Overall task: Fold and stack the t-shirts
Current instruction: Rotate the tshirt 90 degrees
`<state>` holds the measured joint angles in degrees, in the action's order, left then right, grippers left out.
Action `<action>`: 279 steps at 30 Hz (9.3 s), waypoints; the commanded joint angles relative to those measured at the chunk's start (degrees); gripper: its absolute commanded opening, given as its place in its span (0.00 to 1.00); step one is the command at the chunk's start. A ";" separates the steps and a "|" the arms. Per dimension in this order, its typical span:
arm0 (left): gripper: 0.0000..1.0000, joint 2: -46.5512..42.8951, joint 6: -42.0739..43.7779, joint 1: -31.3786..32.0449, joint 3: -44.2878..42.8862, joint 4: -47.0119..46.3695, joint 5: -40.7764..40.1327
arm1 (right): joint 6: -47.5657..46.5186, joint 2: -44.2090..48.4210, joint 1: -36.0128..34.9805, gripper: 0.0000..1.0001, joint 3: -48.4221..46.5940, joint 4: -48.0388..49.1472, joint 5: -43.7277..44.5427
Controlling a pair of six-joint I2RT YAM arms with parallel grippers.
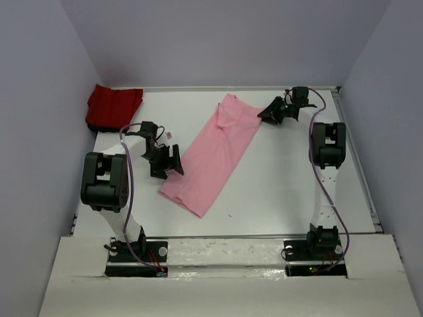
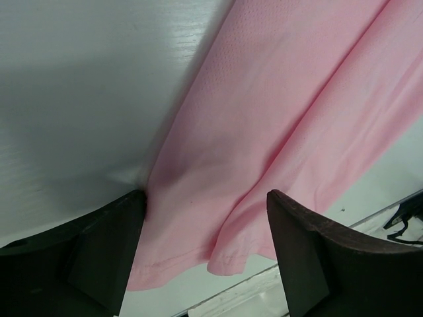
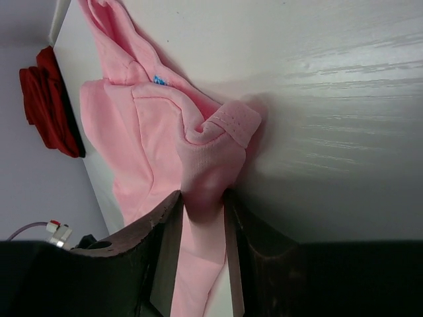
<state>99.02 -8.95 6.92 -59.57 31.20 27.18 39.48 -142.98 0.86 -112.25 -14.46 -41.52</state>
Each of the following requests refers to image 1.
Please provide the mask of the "pink t shirt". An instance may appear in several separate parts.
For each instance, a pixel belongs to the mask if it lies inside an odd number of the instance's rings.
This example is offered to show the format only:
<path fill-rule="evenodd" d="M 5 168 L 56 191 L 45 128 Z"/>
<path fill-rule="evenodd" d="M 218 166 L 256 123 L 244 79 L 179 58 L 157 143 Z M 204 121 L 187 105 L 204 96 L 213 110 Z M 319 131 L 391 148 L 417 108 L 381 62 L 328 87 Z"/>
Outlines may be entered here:
<path fill-rule="evenodd" d="M 181 158 L 184 175 L 172 171 L 158 192 L 202 218 L 258 131 L 261 111 L 227 94 L 184 152 Z"/>

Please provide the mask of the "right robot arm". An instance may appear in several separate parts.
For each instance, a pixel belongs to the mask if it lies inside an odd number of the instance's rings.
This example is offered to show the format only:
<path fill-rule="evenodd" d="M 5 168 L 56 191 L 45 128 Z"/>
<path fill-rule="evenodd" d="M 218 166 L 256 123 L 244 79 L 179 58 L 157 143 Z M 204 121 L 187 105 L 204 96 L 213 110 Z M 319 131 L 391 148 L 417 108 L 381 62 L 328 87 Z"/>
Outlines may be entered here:
<path fill-rule="evenodd" d="M 307 126 L 308 159 L 315 177 L 313 216 L 304 239 L 284 244 L 282 258 L 287 262 L 342 260 L 338 225 L 346 228 L 335 205 L 337 176 L 346 159 L 346 125 L 324 116 L 326 100 L 309 87 L 287 89 L 257 117 L 280 125 L 294 119 Z"/>

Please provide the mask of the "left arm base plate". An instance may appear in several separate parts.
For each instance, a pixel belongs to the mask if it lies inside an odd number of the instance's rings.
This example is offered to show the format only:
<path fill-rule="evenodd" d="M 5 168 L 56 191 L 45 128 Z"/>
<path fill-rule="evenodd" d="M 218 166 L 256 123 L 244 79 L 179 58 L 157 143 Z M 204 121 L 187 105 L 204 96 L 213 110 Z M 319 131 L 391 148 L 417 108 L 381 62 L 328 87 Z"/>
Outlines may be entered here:
<path fill-rule="evenodd" d="M 136 257 L 126 243 L 114 238 L 103 247 L 108 251 L 104 272 L 107 277 L 168 277 L 169 243 L 166 240 L 147 240 L 143 254 L 138 245 L 133 243 L 132 249 Z"/>

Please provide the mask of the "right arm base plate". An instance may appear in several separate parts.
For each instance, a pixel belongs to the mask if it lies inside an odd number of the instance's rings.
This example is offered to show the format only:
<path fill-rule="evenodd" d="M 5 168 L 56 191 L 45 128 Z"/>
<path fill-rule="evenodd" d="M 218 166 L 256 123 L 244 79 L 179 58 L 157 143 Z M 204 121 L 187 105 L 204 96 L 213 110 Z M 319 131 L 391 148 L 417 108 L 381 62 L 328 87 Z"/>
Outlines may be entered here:
<path fill-rule="evenodd" d="M 287 277 L 347 277 L 347 269 L 341 258 L 343 249 L 340 241 L 328 250 L 308 249 L 307 242 L 301 240 L 285 240 L 281 257 L 285 261 Z"/>

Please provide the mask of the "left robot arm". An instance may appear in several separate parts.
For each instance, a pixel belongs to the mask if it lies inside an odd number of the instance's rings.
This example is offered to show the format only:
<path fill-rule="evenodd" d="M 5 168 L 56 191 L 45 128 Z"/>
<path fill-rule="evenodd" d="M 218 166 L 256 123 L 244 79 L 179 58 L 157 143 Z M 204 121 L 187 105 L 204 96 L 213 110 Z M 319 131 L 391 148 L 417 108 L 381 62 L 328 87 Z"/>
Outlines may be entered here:
<path fill-rule="evenodd" d="M 147 267 L 156 264 L 147 246 L 143 227 L 134 219 L 133 161 L 149 163 L 149 175 L 165 180 L 169 172 L 183 175 L 178 144 L 169 143 L 170 133 L 161 125 L 143 121 L 129 123 L 118 132 L 117 144 L 101 152 L 85 155 L 81 182 L 81 202 L 101 215 L 114 233 L 104 245 L 111 256 L 137 261 Z"/>

